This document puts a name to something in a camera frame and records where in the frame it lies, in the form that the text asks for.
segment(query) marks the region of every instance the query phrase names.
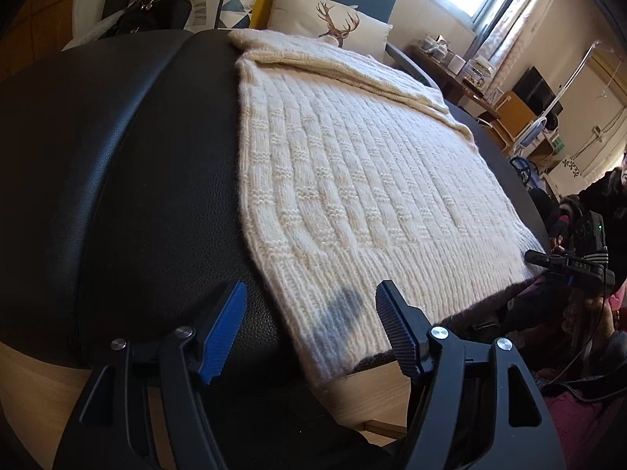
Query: sheer curtain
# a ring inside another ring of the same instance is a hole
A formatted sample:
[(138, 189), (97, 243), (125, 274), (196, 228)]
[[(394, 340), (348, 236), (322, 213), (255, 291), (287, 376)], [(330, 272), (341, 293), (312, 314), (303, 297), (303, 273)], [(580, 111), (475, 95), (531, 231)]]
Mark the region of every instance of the sheer curtain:
[(486, 97), (499, 88), (544, 21), (554, 0), (513, 0), (478, 54), (496, 69)]

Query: blue gripper pad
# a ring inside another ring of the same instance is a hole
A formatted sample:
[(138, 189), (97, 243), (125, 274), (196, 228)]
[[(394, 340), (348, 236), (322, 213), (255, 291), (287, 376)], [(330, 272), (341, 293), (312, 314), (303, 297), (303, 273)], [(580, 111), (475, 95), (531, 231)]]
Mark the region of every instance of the blue gripper pad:
[(378, 285), (375, 305), (400, 371), (409, 378), (418, 378), (423, 372), (421, 350), (422, 354), (428, 353), (426, 334), (431, 324), (420, 309), (407, 305), (391, 280)]
[(246, 297), (246, 286), (237, 282), (203, 343), (203, 360), (198, 375), (206, 385), (222, 372), (246, 313)]

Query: pillow with deer print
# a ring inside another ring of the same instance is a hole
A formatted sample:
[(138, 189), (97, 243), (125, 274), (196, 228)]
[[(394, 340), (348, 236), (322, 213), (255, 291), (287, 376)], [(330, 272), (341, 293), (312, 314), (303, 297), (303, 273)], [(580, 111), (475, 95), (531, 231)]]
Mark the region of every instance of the pillow with deer print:
[(268, 30), (333, 37), (343, 49), (382, 61), (392, 27), (330, 0), (272, 0)]

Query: knit texture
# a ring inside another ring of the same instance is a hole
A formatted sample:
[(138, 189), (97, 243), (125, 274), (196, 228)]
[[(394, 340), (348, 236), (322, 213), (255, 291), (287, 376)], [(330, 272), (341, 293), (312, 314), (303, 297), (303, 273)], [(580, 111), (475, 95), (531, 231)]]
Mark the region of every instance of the knit texture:
[(230, 37), (243, 230), (314, 385), (390, 349), (382, 280), (435, 322), (532, 276), (540, 244), (438, 91), (313, 39)]

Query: leather upholstery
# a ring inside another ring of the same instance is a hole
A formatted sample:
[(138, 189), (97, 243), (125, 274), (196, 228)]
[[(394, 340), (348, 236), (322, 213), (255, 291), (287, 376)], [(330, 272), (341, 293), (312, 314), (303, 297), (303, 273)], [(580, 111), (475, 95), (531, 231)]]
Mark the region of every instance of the leather upholstery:
[[(2, 342), (89, 364), (113, 338), (188, 322), (237, 277), (250, 307), (225, 375), (299, 375), (239, 225), (236, 58), (223, 31), (160, 31), (89, 43), (0, 84)], [(451, 110), (547, 240), (505, 158)]]
[(395, 45), (392, 45), (388, 42), (386, 44), (386, 53), (390, 55), (390, 58), (394, 60), (395, 64), (398, 67), (400, 67), (404, 72), (408, 73), (416, 81), (420, 81), (420, 83), (433, 89), (440, 89), (438, 87), (438, 84), (434, 80), (432, 80), (429, 75), (424, 72), (424, 70), (416, 65), (416, 62), (414, 62)]
[(75, 363), (85, 235), (107, 165), (188, 37), (177, 31), (94, 42), (0, 84), (0, 338), (8, 345)]

